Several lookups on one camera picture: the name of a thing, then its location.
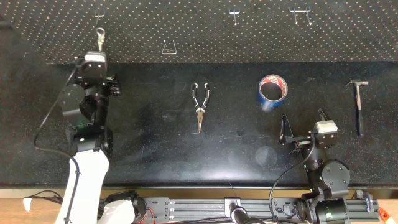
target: blue tape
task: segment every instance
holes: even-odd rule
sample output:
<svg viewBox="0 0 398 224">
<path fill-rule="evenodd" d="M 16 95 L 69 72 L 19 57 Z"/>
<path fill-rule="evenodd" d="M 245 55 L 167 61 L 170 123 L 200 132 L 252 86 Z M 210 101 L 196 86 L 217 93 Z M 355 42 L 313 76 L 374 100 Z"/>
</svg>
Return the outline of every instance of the blue tape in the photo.
<svg viewBox="0 0 398 224">
<path fill-rule="evenodd" d="M 276 85 L 279 86 L 280 90 L 282 91 L 282 97 L 278 100 L 270 100 L 267 99 L 261 91 L 261 86 L 263 86 L 265 83 L 275 83 Z M 267 75 L 266 77 L 262 78 L 262 80 L 260 81 L 259 84 L 259 89 L 258 89 L 258 96 L 259 96 L 259 101 L 261 103 L 261 109 L 263 111 L 270 111 L 273 108 L 276 108 L 278 106 L 280 106 L 283 102 L 283 100 L 285 99 L 287 95 L 287 84 L 286 81 L 278 76 L 278 75 Z"/>
</svg>

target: pliers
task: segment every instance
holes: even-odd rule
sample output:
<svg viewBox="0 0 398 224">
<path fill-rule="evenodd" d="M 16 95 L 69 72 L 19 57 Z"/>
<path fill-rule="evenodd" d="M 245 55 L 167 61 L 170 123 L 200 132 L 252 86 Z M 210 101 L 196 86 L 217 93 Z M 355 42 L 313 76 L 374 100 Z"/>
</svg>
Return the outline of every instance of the pliers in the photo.
<svg viewBox="0 0 398 224">
<path fill-rule="evenodd" d="M 194 83 L 192 85 L 192 100 L 193 100 L 193 104 L 195 105 L 196 108 L 196 112 L 198 114 L 198 130 L 200 133 L 201 130 L 201 124 L 203 122 L 203 114 L 205 113 L 205 109 L 207 107 L 207 104 L 209 103 L 209 96 L 210 96 L 210 90 L 209 90 L 209 86 L 206 83 L 205 84 L 205 88 L 206 88 L 206 98 L 202 104 L 202 106 L 199 106 L 198 100 L 197 100 L 197 89 L 198 89 L 198 84 Z"/>
</svg>

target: hammer head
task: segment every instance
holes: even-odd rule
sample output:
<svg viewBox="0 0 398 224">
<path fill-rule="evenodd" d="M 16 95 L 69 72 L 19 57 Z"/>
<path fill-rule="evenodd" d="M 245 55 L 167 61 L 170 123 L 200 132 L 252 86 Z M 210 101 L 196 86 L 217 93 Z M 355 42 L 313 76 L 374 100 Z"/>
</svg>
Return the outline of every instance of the hammer head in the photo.
<svg viewBox="0 0 398 224">
<path fill-rule="evenodd" d="M 355 79 L 355 80 L 349 81 L 349 83 L 347 83 L 346 86 L 348 86 L 349 84 L 354 84 L 354 86 L 366 86 L 369 84 L 369 81 L 362 81 L 360 79 Z"/>
</svg>

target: metal plate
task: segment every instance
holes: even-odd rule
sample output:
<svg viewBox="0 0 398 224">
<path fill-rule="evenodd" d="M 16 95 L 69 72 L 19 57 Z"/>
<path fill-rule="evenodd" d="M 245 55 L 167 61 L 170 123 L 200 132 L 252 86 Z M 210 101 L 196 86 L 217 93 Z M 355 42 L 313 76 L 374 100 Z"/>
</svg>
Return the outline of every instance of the metal plate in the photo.
<svg viewBox="0 0 398 224">
<path fill-rule="evenodd" d="M 312 25 L 304 12 L 295 24 L 293 7 L 310 7 Z M 97 27 L 113 63 L 398 60 L 398 5 L 387 0 L 1 0 L 0 14 L 47 63 L 96 50 Z M 163 55 L 173 40 L 177 54 Z"/>
<path fill-rule="evenodd" d="M 147 207 L 151 208 L 155 214 L 156 223 L 167 223 L 170 218 L 170 199 L 169 198 L 144 198 Z M 152 223 L 153 217 L 150 211 L 147 211 L 147 217 L 144 223 Z"/>
</svg>

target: roll of tape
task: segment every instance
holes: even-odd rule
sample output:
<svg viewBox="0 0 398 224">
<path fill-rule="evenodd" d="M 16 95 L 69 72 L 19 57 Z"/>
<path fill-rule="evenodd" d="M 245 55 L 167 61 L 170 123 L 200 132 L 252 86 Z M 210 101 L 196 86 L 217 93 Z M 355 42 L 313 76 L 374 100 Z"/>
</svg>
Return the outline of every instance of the roll of tape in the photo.
<svg viewBox="0 0 398 224">
<path fill-rule="evenodd" d="M 279 87 L 281 91 L 281 97 L 279 99 L 268 99 L 267 96 L 264 96 L 262 86 L 265 85 L 266 83 L 273 83 Z M 278 75 L 267 75 L 266 77 L 262 78 L 262 80 L 260 81 L 258 93 L 259 93 L 259 101 L 261 103 L 261 109 L 263 111 L 270 111 L 273 108 L 280 106 L 283 100 L 285 99 L 287 95 L 286 81 Z"/>
</svg>

